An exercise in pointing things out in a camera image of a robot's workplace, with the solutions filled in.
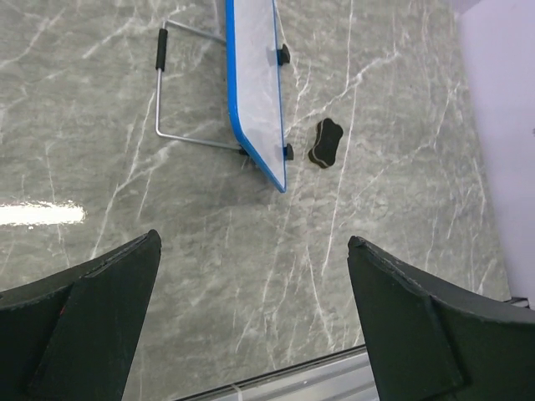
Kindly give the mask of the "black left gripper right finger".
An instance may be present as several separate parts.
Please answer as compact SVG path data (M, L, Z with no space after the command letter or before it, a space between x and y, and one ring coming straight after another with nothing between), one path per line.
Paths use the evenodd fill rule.
M382 400L532 400L534 312L467 291L359 236L348 268Z

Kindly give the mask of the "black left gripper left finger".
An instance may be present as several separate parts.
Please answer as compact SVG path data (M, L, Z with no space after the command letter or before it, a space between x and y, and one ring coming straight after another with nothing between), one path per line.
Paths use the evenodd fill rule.
M3 400L120 400L161 261L150 230L1 293Z

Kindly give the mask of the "blue framed whiteboard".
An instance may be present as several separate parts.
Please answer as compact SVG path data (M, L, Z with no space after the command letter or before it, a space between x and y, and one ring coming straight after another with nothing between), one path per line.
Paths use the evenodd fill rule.
M287 190L275 2L226 2L227 104L233 133L279 192Z

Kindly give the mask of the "yellow black whiteboard eraser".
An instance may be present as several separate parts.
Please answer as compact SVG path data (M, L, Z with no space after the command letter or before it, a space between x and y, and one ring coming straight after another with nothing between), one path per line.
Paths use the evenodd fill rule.
M343 134L343 128L330 118L318 122L316 139L312 148L308 151L310 161L322 169L333 166Z

